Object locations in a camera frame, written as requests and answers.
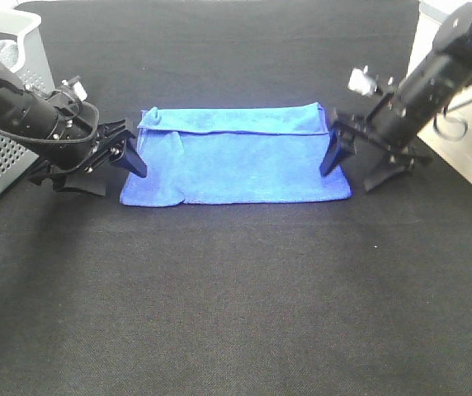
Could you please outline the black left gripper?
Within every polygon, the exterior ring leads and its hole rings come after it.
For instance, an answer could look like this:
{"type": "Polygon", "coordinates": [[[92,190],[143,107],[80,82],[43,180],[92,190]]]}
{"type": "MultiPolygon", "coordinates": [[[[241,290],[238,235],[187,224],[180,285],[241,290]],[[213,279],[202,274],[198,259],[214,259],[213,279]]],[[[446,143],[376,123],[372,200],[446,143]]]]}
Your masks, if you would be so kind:
{"type": "Polygon", "coordinates": [[[104,161],[103,143],[119,142],[110,149],[110,164],[137,177],[147,177],[147,166],[130,139],[135,139],[132,120],[126,118],[99,124],[98,109],[73,94],[55,92],[48,103],[59,112],[49,139],[53,144],[35,144],[40,159],[28,171],[28,180],[39,186],[52,181],[56,192],[106,194],[106,183],[91,175],[104,161]]]}

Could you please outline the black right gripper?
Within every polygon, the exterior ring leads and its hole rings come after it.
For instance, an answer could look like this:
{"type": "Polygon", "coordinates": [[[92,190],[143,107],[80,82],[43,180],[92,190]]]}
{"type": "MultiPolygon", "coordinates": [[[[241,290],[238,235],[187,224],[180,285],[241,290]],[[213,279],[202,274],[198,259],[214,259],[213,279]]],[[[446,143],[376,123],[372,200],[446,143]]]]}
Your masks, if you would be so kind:
{"type": "Polygon", "coordinates": [[[361,138],[383,151],[383,156],[363,181],[372,191],[389,179],[406,173],[430,158],[416,154],[410,143],[432,118],[429,88],[399,88],[386,94],[366,116],[330,111],[330,134],[326,153],[319,166],[323,177],[342,161],[356,154],[355,139],[361,138]]]}

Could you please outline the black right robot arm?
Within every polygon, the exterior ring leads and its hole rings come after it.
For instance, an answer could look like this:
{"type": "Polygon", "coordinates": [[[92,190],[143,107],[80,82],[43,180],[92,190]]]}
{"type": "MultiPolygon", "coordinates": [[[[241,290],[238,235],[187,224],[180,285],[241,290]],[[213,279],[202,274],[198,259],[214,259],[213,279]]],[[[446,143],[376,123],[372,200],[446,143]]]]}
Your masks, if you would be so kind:
{"type": "Polygon", "coordinates": [[[371,191],[390,178],[428,165],[411,141],[438,114],[451,111],[451,101],[472,85],[472,2],[454,10],[440,25],[432,47],[418,66],[399,84],[379,82],[365,68],[352,70],[347,87],[365,97],[380,97],[368,115],[326,111],[330,138],[319,171],[326,177],[342,161],[356,154],[361,138],[384,155],[363,181],[371,191]]]}

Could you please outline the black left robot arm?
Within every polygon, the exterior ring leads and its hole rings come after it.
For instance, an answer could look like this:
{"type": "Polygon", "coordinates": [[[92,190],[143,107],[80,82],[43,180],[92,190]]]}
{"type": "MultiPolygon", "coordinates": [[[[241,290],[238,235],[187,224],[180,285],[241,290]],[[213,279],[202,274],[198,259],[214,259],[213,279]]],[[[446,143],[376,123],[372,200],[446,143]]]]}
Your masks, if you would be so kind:
{"type": "Polygon", "coordinates": [[[104,196],[105,182],[90,177],[104,162],[146,177],[131,122],[101,123],[99,110],[75,93],[77,82],[72,78],[44,94],[0,61],[0,135],[38,155],[30,181],[49,179],[57,192],[104,196]]]}

